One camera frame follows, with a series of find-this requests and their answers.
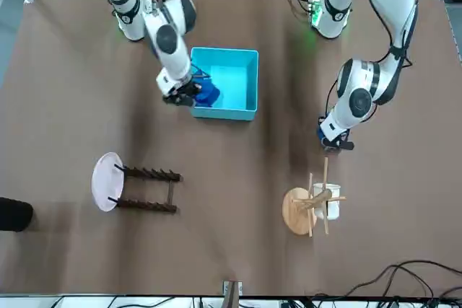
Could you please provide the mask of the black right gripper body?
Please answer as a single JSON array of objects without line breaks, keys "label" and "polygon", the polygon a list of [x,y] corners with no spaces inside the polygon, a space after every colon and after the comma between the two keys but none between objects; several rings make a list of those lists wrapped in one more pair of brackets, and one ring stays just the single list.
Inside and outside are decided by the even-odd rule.
[{"label": "black right gripper body", "polygon": [[196,82],[190,82],[183,85],[177,90],[177,94],[186,94],[194,98],[194,103],[196,102],[196,97],[201,93],[201,85]]}]

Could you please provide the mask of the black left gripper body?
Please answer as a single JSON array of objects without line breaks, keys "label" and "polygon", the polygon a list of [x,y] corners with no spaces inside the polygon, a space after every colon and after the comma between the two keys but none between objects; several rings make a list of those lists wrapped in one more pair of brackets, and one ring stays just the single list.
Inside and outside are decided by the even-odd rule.
[{"label": "black left gripper body", "polygon": [[323,148],[325,151],[341,151],[347,147],[347,140],[344,137],[337,137],[330,141],[323,137]]}]

